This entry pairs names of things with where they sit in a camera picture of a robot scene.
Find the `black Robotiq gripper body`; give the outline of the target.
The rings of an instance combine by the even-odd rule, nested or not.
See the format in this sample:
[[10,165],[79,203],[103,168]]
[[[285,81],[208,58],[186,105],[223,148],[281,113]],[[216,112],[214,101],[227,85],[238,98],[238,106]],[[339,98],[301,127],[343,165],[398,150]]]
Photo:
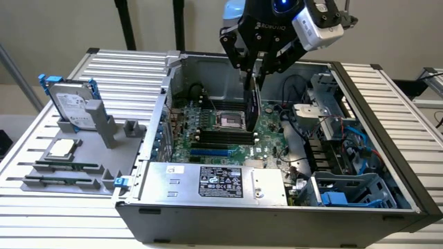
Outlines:
[[278,51],[298,39],[293,20],[303,8],[303,1],[246,1],[238,32],[247,51]]

